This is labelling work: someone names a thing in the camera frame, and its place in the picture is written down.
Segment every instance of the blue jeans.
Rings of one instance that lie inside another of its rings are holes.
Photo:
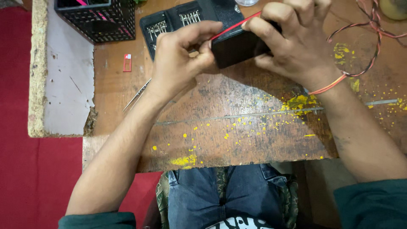
[[[214,168],[170,171],[170,228],[200,229],[234,216],[250,216],[282,227],[277,185],[286,178],[266,164],[230,166],[225,200],[217,193]]]

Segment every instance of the wooden workbench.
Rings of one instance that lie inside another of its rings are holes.
[[[83,138],[83,168],[123,119],[124,106],[151,76],[152,61],[138,25],[140,18],[185,2],[188,0],[148,0],[136,9],[136,40],[95,46],[94,103],[98,116],[94,136]],[[267,2],[261,0],[253,7],[241,7],[241,11],[247,17]],[[324,30],[330,34],[366,20],[354,0],[337,1]],[[405,21],[384,18],[383,27],[395,34],[407,31]],[[330,44],[332,58],[337,55],[340,69],[359,72],[373,55],[376,40],[369,28],[345,30]],[[123,56],[128,53],[133,58],[132,72],[124,73]],[[349,82],[363,102],[373,102],[369,106],[372,115],[404,152],[406,59],[406,49],[384,37],[374,67]],[[301,114],[300,108],[309,110]],[[308,97],[302,86],[258,69],[248,60],[217,75],[198,76],[196,87],[165,107],[145,143],[138,172],[335,157],[335,143],[318,100]]]

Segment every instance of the black leather case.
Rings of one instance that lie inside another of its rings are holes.
[[[187,14],[198,10],[201,21],[221,21],[223,22],[223,29],[226,29],[244,19],[239,8],[237,8],[238,10],[235,10],[235,7],[236,3],[234,0],[196,0],[141,18],[140,27],[148,46],[151,59],[154,61],[154,45],[156,44],[157,39],[155,35],[150,35],[148,31],[149,27],[165,21],[167,24],[166,31],[175,31],[184,26],[180,19],[180,14]]]
[[[281,33],[277,23],[270,23]],[[254,33],[244,31],[241,26],[212,41],[212,52],[218,68],[226,68],[269,51],[264,41]]]

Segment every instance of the red cloth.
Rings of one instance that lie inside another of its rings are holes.
[[[1,9],[0,31],[1,228],[57,228],[81,175],[82,138],[28,137],[31,12]],[[120,208],[135,213],[138,227],[160,174],[137,174]]]

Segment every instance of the black plastic basket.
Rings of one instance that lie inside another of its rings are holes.
[[[55,0],[54,9],[94,43],[134,40],[133,0]]]

